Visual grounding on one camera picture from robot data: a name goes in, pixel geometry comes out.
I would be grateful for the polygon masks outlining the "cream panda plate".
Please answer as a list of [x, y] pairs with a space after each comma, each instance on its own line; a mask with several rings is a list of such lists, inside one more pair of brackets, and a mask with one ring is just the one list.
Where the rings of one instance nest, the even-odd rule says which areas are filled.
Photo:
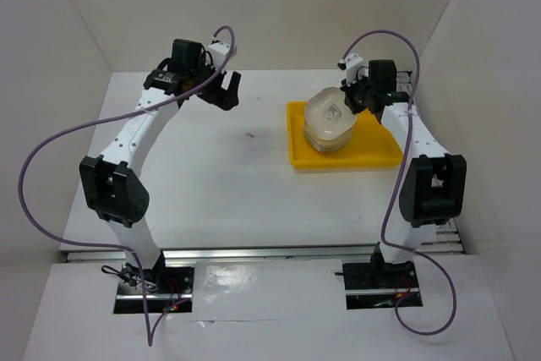
[[331, 139], [354, 127], [357, 116], [344, 103], [344, 93], [337, 87], [327, 87], [306, 103], [304, 125], [308, 124], [323, 139]]

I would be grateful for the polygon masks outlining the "yellow panda plate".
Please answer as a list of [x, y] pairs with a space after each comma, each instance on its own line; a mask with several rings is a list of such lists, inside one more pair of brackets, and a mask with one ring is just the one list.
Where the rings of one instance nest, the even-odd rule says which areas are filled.
[[336, 137], [331, 139], [323, 139], [319, 137], [315, 131], [305, 124], [303, 126], [303, 135], [308, 143], [318, 152], [327, 153], [340, 150], [344, 147], [353, 136], [353, 128], [348, 129], [347, 131], [338, 134]]

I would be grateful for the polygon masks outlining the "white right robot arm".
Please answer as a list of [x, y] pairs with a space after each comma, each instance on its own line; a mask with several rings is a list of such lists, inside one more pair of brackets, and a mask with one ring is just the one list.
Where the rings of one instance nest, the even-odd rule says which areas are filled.
[[394, 287], [413, 269], [414, 252], [429, 234], [462, 212], [467, 163], [429, 132], [408, 93], [379, 92], [366, 76], [353, 83], [343, 80], [340, 90], [347, 107], [371, 113], [402, 152], [369, 266], [372, 283]]

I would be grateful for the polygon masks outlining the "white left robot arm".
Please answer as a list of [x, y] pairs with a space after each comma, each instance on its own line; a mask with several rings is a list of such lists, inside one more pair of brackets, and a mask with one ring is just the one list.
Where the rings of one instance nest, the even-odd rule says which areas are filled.
[[139, 115], [128, 119], [98, 156], [87, 156], [79, 164], [87, 206], [112, 229], [126, 254], [127, 273], [149, 293], [166, 285], [167, 272], [164, 254], [145, 220], [150, 194], [139, 177], [161, 131], [183, 104], [174, 97], [198, 83], [198, 79], [153, 70], [135, 108]]

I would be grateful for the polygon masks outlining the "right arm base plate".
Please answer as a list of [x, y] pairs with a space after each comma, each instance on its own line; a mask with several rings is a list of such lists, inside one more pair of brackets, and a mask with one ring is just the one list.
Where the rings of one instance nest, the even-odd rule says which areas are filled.
[[404, 271], [378, 278], [369, 263], [344, 263], [335, 273], [343, 280], [348, 310], [422, 307], [423, 300], [413, 263]]

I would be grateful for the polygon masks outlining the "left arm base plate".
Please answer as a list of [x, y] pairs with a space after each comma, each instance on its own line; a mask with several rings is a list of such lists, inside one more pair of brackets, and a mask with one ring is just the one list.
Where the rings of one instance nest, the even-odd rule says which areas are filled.
[[[164, 309], [170, 313], [191, 313], [194, 288], [193, 266], [175, 266], [164, 269], [158, 282], [146, 282], [148, 310], [160, 314]], [[115, 315], [143, 314], [142, 287], [138, 276], [130, 276], [124, 267], [120, 272], [113, 313]]]

